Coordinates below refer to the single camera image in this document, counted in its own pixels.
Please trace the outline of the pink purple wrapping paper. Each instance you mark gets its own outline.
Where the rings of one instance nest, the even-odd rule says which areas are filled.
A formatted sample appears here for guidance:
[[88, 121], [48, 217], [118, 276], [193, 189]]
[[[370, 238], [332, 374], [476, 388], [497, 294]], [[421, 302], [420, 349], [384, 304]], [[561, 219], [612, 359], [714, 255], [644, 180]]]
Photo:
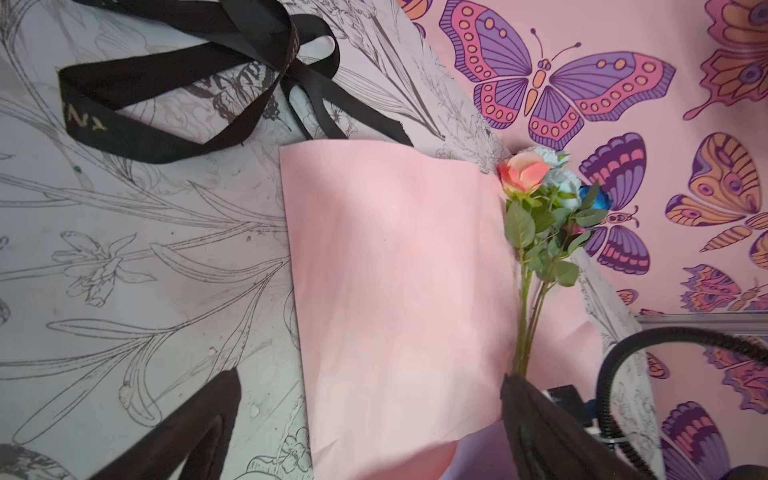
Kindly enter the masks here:
[[364, 140], [284, 146], [280, 169], [315, 477], [515, 478], [497, 177]]

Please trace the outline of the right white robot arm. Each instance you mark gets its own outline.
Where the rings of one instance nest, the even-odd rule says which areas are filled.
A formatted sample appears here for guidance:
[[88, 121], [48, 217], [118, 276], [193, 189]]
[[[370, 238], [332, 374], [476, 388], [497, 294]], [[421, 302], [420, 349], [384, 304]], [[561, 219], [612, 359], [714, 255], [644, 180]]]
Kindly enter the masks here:
[[657, 479], [767, 476], [767, 366], [715, 346], [670, 343], [633, 355], [611, 408]]

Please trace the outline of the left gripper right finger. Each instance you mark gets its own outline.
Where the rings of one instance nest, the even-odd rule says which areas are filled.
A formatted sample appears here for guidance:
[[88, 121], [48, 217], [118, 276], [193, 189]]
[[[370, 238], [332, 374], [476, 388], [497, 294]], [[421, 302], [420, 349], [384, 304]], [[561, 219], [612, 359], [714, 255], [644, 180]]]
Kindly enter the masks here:
[[502, 419], [520, 479], [634, 479], [636, 471], [602, 446], [526, 379], [501, 387]]

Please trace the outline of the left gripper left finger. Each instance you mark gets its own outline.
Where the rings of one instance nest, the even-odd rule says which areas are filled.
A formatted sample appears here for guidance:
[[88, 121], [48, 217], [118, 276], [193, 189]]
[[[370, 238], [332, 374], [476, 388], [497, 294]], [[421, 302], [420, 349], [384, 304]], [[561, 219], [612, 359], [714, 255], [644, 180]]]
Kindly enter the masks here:
[[238, 371], [225, 370], [150, 433], [93, 475], [95, 479], [221, 477], [242, 397]]

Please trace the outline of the black ribbon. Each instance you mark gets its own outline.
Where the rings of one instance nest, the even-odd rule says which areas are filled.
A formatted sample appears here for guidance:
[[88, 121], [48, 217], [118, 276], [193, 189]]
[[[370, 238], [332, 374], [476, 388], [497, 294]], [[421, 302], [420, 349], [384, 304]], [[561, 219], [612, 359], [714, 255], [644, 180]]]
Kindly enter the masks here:
[[[97, 150], [145, 164], [163, 165], [224, 150], [247, 140], [275, 90], [308, 96], [321, 131], [343, 139], [325, 106], [332, 104], [389, 139], [410, 145], [403, 126], [337, 85], [340, 51], [305, 64], [301, 46], [335, 35], [315, 15], [288, 13], [279, 1], [94, 1], [92, 7], [161, 23], [201, 39], [201, 44], [166, 53], [78, 64], [58, 73], [67, 134]], [[205, 143], [157, 129], [122, 115], [122, 109], [170, 91], [193, 87], [220, 73], [258, 62], [274, 78], [246, 102], [220, 133]]]

